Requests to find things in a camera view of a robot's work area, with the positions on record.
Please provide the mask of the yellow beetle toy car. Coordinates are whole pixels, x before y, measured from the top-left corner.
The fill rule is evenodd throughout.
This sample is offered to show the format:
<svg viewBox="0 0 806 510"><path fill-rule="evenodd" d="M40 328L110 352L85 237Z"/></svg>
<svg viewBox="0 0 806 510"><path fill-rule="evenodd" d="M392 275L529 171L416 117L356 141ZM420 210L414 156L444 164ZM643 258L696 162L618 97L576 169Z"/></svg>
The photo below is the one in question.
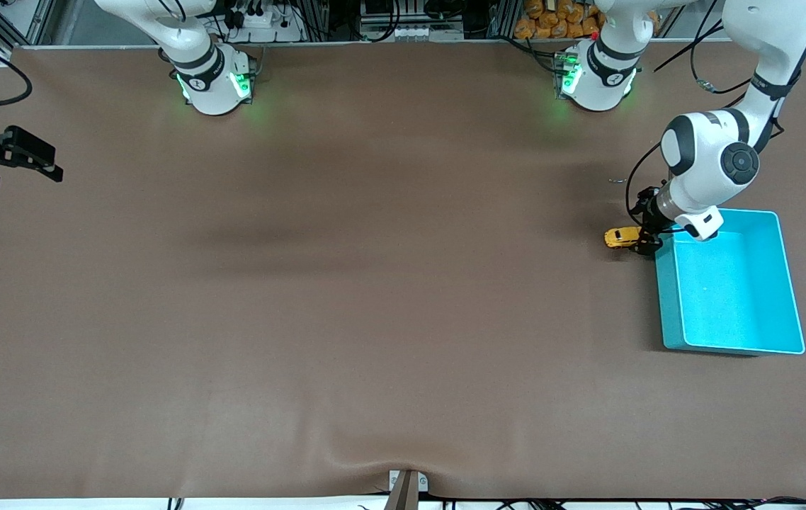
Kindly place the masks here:
<svg viewBox="0 0 806 510"><path fill-rule="evenodd" d="M609 249L631 249L640 243L642 229L639 226L608 229L603 235Z"/></svg>

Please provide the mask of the brown table mat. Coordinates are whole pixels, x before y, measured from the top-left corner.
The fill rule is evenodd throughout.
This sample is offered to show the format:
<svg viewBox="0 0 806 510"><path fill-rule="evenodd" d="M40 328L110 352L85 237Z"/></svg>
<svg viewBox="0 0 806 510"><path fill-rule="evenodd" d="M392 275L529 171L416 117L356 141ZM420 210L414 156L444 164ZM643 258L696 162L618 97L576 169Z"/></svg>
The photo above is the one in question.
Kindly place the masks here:
<svg viewBox="0 0 806 510"><path fill-rule="evenodd" d="M506 43L273 47L253 103L154 49L18 50L0 108L0 498L806 498L806 351L662 345L609 183L724 106L650 46L610 113ZM778 213L806 342L806 61L732 205Z"/></svg>

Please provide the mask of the metal mat clamp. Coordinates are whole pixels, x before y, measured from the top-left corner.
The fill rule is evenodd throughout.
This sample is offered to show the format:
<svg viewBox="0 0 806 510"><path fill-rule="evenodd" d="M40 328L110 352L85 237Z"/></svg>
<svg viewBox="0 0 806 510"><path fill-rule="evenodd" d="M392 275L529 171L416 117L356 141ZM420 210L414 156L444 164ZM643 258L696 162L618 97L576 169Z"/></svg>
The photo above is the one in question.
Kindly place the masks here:
<svg viewBox="0 0 806 510"><path fill-rule="evenodd" d="M415 470L391 470L389 497L383 510L419 510L423 493L428 494L428 475Z"/></svg>

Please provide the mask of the teal plastic bin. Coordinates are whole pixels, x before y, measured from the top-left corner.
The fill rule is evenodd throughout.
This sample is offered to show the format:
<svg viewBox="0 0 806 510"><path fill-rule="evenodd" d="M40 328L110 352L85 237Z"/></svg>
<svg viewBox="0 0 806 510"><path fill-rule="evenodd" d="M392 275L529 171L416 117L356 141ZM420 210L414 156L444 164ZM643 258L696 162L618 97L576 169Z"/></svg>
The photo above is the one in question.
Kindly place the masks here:
<svg viewBox="0 0 806 510"><path fill-rule="evenodd" d="M655 253L662 341L672 351L743 356L805 352L779 217L722 210L710 241L665 235Z"/></svg>

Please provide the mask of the orange stuffed toys pile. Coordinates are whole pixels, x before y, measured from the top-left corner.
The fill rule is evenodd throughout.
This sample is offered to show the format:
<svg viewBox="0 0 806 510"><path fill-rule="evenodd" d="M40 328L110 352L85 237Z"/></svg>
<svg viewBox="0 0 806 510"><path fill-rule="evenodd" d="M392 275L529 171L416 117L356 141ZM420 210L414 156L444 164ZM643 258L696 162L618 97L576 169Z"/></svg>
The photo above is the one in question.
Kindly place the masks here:
<svg viewBox="0 0 806 510"><path fill-rule="evenodd" d="M607 17L593 0L521 0L512 36L528 39L594 38Z"/></svg>

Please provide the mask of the grey equipment rack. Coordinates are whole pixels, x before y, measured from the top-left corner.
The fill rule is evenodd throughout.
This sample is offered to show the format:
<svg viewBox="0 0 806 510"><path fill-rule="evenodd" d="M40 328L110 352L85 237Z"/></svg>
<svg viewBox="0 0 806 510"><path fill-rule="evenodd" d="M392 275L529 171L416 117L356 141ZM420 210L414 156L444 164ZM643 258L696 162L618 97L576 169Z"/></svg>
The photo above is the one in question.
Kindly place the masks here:
<svg viewBox="0 0 806 510"><path fill-rule="evenodd" d="M466 0L356 0L356 33L368 42L446 42L464 38Z"/></svg>

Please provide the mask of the silver aluminium frame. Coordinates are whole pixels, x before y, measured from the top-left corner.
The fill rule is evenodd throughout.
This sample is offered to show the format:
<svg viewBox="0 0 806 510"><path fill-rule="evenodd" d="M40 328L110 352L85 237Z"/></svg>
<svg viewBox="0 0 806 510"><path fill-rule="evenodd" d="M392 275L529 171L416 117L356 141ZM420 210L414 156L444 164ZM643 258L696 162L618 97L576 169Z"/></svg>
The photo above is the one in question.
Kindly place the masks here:
<svg viewBox="0 0 806 510"><path fill-rule="evenodd" d="M0 0L0 50L42 43L61 0Z"/></svg>

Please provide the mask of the white power strip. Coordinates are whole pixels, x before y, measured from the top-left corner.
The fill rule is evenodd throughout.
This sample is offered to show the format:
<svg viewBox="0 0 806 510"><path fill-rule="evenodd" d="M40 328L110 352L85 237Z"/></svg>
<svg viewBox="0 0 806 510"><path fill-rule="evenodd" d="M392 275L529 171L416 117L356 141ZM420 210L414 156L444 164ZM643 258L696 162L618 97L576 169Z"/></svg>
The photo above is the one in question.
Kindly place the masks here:
<svg viewBox="0 0 806 510"><path fill-rule="evenodd" d="M302 43L309 42L307 29L300 11L290 4L274 4L254 0L241 10L242 25L225 26L225 41L228 43Z"/></svg>

